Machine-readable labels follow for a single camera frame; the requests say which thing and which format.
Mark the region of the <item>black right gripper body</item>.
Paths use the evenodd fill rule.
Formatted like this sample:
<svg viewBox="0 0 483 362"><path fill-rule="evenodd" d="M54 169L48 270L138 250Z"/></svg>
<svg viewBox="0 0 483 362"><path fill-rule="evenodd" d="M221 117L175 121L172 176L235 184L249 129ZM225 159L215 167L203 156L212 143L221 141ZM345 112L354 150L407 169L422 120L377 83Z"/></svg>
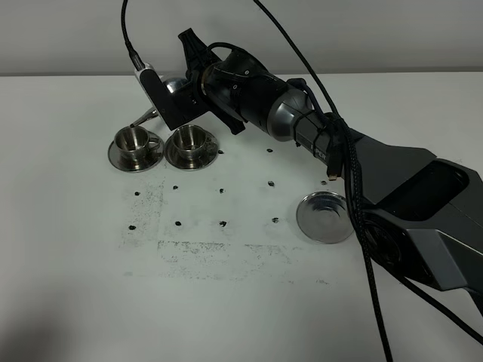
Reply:
<svg viewBox="0 0 483 362"><path fill-rule="evenodd" d="M285 81L242 48L232 48L225 60L208 48L184 53L188 70L198 71L208 108L233 134L241 133L246 123L268 131L269 113L287 91Z"/></svg>

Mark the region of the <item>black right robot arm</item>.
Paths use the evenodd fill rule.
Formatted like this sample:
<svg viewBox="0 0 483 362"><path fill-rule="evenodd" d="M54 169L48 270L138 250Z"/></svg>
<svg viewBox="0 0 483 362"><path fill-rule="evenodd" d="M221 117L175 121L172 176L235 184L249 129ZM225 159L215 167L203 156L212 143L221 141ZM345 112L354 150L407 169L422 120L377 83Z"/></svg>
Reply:
<svg viewBox="0 0 483 362"><path fill-rule="evenodd" d="M315 158L342 158L337 116L319 116L294 81L283 81L247 51L219 58L192 30L179 36L187 77L200 100L233 133L251 123ZM427 149L390 146L351 131L361 165L361 207L374 260L399 277L440 291L482 292L482 181L474 170Z"/></svg>

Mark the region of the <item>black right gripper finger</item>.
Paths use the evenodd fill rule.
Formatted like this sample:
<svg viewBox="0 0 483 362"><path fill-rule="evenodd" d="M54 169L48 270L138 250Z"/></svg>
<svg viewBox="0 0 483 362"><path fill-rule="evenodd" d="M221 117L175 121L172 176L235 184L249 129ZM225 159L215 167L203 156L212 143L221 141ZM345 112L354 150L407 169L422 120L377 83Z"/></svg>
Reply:
<svg viewBox="0 0 483 362"><path fill-rule="evenodd" d="M203 70L214 62L214 53L192 29L180 33L178 38L183 45L186 75L192 75L193 71Z"/></svg>

